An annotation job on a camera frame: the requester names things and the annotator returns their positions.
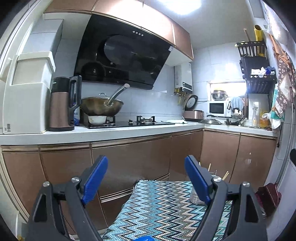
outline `range hood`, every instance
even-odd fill
[[[173,46],[140,28],[92,15],[75,66],[83,81],[151,90]]]

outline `white countertop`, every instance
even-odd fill
[[[189,122],[188,124],[131,126],[103,129],[88,129],[85,126],[76,126],[73,131],[46,131],[42,134],[2,134],[0,135],[0,145],[44,145],[76,142],[95,142],[166,134],[179,131],[190,131],[202,128],[231,131],[236,133],[255,134],[269,137],[277,136],[272,131],[267,131],[263,129],[226,125],[205,125],[196,122]]]

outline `zigzag rug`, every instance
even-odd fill
[[[189,201],[191,182],[139,181],[104,241],[131,241],[151,236],[155,241],[186,241],[198,227],[207,207]],[[221,240],[231,211],[224,211],[214,241]]]

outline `electric kettle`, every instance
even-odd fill
[[[80,75],[54,78],[50,98],[49,131],[74,130],[74,110],[81,103]]]

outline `water heater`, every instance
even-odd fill
[[[175,66],[175,87],[192,94],[191,64],[183,63]]]

